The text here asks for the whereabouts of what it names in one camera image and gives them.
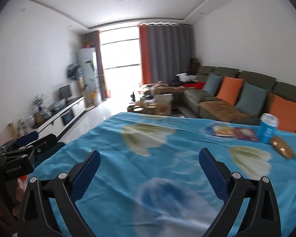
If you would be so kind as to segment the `person's left hand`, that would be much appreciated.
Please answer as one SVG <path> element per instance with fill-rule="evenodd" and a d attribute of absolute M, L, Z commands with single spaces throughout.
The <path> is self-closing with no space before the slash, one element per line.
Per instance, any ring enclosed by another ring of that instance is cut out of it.
<path fill-rule="evenodd" d="M 16 233 L 17 219 L 27 181 L 14 179 L 0 183 L 0 224 L 10 234 Z"/>

